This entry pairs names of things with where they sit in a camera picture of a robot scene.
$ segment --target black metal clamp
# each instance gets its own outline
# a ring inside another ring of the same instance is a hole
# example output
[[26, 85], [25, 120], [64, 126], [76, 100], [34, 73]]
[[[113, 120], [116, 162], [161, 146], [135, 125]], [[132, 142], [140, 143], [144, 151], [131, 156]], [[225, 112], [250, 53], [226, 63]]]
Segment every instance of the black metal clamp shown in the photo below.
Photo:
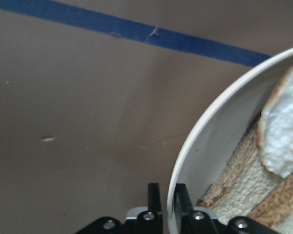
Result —
[[[174, 194], [178, 234], [279, 234], [262, 224], [238, 216], [228, 225], [220, 223], [212, 210], [192, 206], [185, 184], [176, 184]], [[102, 217], [76, 234], [162, 234], [162, 208], [158, 183], [148, 185], [148, 206], [131, 209], [124, 224]]]

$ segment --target metal bolt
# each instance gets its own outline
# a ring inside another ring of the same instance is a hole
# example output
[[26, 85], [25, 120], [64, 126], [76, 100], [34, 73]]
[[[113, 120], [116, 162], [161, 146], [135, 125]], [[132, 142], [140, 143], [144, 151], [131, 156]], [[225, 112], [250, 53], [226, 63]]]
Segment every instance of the metal bolt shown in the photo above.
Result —
[[241, 228], [241, 229], [248, 227], [248, 224], [244, 219], [238, 219], [234, 223], [238, 228]]
[[203, 219], [205, 216], [202, 212], [197, 211], [193, 214], [193, 218], [195, 218], [196, 220], [201, 220]]
[[103, 225], [103, 228], [106, 229], [106, 230], [110, 230], [112, 228], [115, 228], [116, 224], [114, 223], [113, 220], [109, 220], [108, 222], [106, 222], [104, 225]]
[[146, 220], [146, 221], [149, 221], [149, 220], [152, 220], [154, 219], [154, 214], [152, 212], [148, 212], [146, 213], [143, 218]]

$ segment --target blue tape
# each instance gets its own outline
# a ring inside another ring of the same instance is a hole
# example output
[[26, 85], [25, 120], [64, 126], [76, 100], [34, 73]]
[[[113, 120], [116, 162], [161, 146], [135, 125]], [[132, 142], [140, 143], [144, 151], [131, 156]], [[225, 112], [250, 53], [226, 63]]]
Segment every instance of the blue tape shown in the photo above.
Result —
[[0, 9], [250, 67], [270, 57], [50, 0], [0, 0]]

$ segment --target white bowl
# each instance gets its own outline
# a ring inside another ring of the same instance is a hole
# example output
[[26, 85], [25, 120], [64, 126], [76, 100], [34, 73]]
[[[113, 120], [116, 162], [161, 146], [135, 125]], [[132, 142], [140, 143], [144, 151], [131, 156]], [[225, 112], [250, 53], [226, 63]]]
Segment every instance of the white bowl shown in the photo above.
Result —
[[293, 48], [251, 69], [227, 88], [203, 113], [186, 139], [170, 180], [167, 209], [170, 234], [176, 234], [173, 195], [185, 183], [192, 204], [215, 183], [250, 122], [275, 84], [293, 65]]

